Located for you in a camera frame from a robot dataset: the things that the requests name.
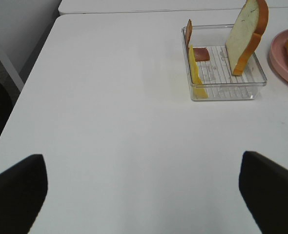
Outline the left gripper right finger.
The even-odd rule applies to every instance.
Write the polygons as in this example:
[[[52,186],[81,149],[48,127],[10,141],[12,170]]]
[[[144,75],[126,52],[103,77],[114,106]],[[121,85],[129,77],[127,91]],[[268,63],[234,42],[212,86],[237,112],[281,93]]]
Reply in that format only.
[[[239,190],[264,234],[288,234],[288,170],[262,154],[242,157]]]

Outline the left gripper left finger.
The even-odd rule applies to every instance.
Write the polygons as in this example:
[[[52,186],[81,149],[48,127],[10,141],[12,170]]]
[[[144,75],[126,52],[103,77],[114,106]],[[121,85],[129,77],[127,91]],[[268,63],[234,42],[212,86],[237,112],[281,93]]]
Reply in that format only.
[[[0,234],[27,234],[48,191],[43,155],[31,155],[0,173]]]

